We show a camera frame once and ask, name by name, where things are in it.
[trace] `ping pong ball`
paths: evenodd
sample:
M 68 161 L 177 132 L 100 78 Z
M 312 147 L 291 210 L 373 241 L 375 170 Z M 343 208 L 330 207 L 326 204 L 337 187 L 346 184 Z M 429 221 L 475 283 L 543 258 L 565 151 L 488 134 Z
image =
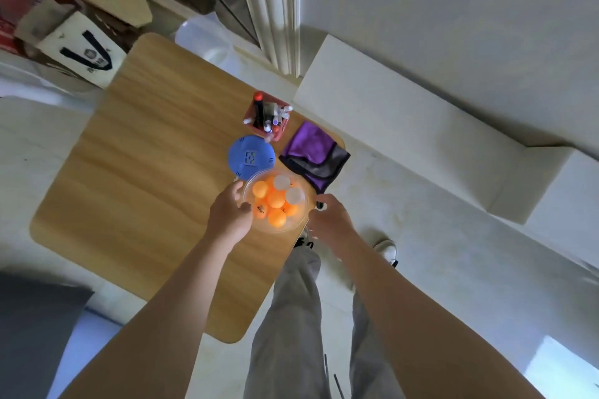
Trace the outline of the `ping pong ball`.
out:
M 272 209 L 268 215 L 268 222 L 273 227 L 281 227 L 287 221 L 287 216 L 281 209 Z
M 285 193 L 285 200 L 291 205 L 297 205 L 302 200 L 302 191 L 299 188 L 289 188 Z
M 298 212 L 298 206 L 292 205 L 289 202 L 285 202 L 281 207 L 281 210 L 283 213 L 285 213 L 285 215 L 287 215 L 288 218 L 290 218 Z
M 264 196 L 266 196 L 266 193 L 268 192 L 268 185 L 266 184 L 266 182 L 256 182 L 251 187 L 251 191 L 253 192 L 254 196 L 261 199 Z
M 272 191 L 266 198 L 266 202 L 274 209 L 279 209 L 285 204 L 285 193 L 283 191 Z
M 251 212 L 254 214 L 254 218 L 264 219 L 268 214 L 268 205 L 264 199 L 256 199 L 254 205 L 251 206 Z
M 274 189 L 287 191 L 291 187 L 291 179 L 285 175 L 277 175 L 273 180 Z

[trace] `blue plastic lid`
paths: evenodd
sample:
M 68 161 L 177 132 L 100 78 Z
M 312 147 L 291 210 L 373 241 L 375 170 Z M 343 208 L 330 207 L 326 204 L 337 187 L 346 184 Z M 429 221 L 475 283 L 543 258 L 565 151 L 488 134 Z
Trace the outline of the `blue plastic lid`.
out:
M 274 167 L 274 149 L 260 136 L 244 136 L 229 149 L 229 168 L 242 180 Z

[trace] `leg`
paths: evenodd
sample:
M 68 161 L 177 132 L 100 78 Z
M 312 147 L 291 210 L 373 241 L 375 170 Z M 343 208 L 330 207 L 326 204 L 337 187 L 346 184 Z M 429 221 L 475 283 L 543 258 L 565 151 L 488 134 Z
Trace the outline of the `leg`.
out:
M 251 347 L 244 399 L 330 398 L 315 283 L 319 270 L 316 252 L 306 245 L 293 248 Z
M 397 251 L 395 245 L 390 240 L 384 243 L 379 243 L 375 249 L 393 264 Z M 350 382 L 353 399 L 405 399 L 393 369 L 385 358 L 376 329 L 357 293 L 353 297 Z

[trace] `black strap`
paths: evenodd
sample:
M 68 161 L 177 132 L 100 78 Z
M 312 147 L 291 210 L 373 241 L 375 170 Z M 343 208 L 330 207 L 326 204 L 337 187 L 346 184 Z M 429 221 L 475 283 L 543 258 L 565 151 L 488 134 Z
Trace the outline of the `black strap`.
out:
M 81 65 L 85 65 L 86 67 L 92 68 L 94 70 L 102 70 L 102 71 L 112 70 L 112 59 L 110 58 L 109 53 L 106 52 L 106 49 L 104 49 L 102 47 L 102 45 L 100 44 L 100 42 L 96 39 L 94 34 L 91 33 L 89 30 L 86 30 L 85 32 L 82 33 L 82 35 L 83 35 L 83 38 L 85 38 L 87 40 L 87 42 L 90 45 L 92 45 L 94 47 L 94 49 L 98 51 L 99 55 L 101 55 L 102 58 L 107 62 L 103 67 L 97 66 L 95 63 L 90 62 L 86 58 L 81 57 L 79 54 L 72 52 L 71 49 L 68 49 L 66 47 L 63 47 L 61 49 L 61 54 L 71 60 L 79 62 Z

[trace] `red pen holder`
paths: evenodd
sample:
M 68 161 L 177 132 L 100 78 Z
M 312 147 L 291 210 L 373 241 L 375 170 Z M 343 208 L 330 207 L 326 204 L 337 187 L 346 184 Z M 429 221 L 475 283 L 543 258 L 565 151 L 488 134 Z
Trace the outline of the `red pen holder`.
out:
M 285 106 L 288 106 L 289 103 L 286 103 L 283 100 L 279 100 L 278 98 L 275 98 L 274 96 L 272 96 L 269 93 L 263 92 L 261 90 L 258 90 L 256 93 L 254 93 L 255 95 L 261 94 L 262 95 L 262 104 L 264 103 L 277 103 L 277 105 L 280 108 L 283 108 Z M 244 119 L 256 119 L 256 108 L 254 106 L 254 100 L 253 97 L 251 99 L 251 103 L 250 103 L 250 107 L 247 108 L 246 110 L 246 115 L 244 116 Z M 283 132 L 285 131 L 285 128 L 287 127 L 287 122 L 289 121 L 289 119 L 282 119 L 281 120 L 281 124 L 280 125 L 276 125 L 278 127 L 280 127 L 280 130 L 277 133 L 273 132 L 273 142 L 276 142 L 277 140 L 281 139 L 281 136 L 283 135 Z M 264 131 L 264 129 L 262 127 L 256 128 L 253 125 L 253 122 L 249 125 L 251 130 L 259 135 L 260 137 L 266 137 L 267 135 L 269 135 L 270 133 Z

